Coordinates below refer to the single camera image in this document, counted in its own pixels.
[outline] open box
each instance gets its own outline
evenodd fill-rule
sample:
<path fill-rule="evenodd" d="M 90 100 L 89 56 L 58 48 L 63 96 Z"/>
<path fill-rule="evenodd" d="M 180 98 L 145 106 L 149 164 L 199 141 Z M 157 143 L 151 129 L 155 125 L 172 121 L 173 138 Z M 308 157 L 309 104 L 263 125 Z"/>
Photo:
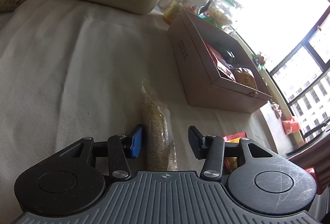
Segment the open box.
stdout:
<path fill-rule="evenodd" d="M 271 99 L 245 50 L 222 30 L 183 10 L 169 27 L 168 36 L 191 106 L 253 113 Z M 252 71 L 258 90 L 221 77 L 204 41 L 215 49 L 217 43 L 226 45 L 235 55 L 236 63 Z"/>

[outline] bright window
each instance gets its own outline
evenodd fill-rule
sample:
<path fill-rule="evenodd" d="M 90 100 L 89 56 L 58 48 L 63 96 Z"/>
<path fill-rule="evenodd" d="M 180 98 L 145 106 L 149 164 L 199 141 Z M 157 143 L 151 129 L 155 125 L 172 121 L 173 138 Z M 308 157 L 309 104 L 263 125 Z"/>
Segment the bright window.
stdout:
<path fill-rule="evenodd" d="M 239 0 L 236 32 L 255 52 L 304 134 L 330 115 L 330 0 Z"/>

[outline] red object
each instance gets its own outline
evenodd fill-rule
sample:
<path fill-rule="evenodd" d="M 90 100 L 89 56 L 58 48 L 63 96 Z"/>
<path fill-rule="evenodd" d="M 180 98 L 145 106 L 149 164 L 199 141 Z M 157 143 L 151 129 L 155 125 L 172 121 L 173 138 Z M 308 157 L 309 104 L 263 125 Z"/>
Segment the red object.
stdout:
<path fill-rule="evenodd" d="M 216 67 L 224 74 L 227 76 L 227 79 L 231 79 L 233 81 L 235 80 L 235 77 L 233 73 L 230 71 L 226 61 L 222 58 L 221 54 L 218 53 L 214 48 L 212 48 L 210 45 L 208 45 L 206 42 L 205 46 L 207 50 L 209 51 L 211 58 L 213 60 L 213 63 L 216 65 Z"/>
<path fill-rule="evenodd" d="M 282 121 L 282 125 L 286 135 L 297 132 L 301 129 L 299 122 L 294 117 L 288 121 Z"/>
<path fill-rule="evenodd" d="M 223 137 L 225 142 L 238 143 L 242 137 L 247 137 L 246 133 L 241 132 Z M 237 168 L 236 157 L 225 158 L 224 164 L 228 172 L 233 172 Z"/>
<path fill-rule="evenodd" d="M 264 60 L 265 60 L 265 58 L 264 58 L 263 56 L 261 56 L 261 57 L 258 59 L 258 63 L 261 64 Z"/>
<path fill-rule="evenodd" d="M 316 182 L 316 194 L 321 195 L 323 191 L 321 189 L 320 182 L 317 178 L 314 167 L 306 168 L 305 171 L 308 172 L 314 178 L 314 180 Z"/>

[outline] metal screw cap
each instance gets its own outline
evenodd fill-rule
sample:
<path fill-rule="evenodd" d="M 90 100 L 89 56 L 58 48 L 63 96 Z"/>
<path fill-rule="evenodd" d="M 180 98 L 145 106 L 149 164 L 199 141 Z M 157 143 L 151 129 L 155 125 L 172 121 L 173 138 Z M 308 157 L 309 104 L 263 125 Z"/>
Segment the metal screw cap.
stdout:
<path fill-rule="evenodd" d="M 203 172 L 203 175 L 208 178 L 215 178 L 215 177 L 220 176 L 220 173 L 216 170 L 206 170 Z"/>
<path fill-rule="evenodd" d="M 112 175 L 116 178 L 125 178 L 128 177 L 128 172 L 125 170 L 116 170 L 112 173 Z"/>

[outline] white bed sheet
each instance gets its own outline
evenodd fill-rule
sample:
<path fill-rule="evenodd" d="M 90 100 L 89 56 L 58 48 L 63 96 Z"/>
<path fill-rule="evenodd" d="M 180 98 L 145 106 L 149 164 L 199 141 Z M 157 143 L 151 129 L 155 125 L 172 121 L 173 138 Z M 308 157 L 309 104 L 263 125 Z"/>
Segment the white bed sheet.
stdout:
<path fill-rule="evenodd" d="M 260 119 L 188 105 L 161 14 L 137 15 L 79 0 L 28 0 L 0 32 L 0 223 L 21 214 L 14 182 L 70 143 L 104 141 L 141 118 L 141 80 L 171 112 L 180 170 L 200 171 L 187 129 L 245 131 L 270 147 Z"/>

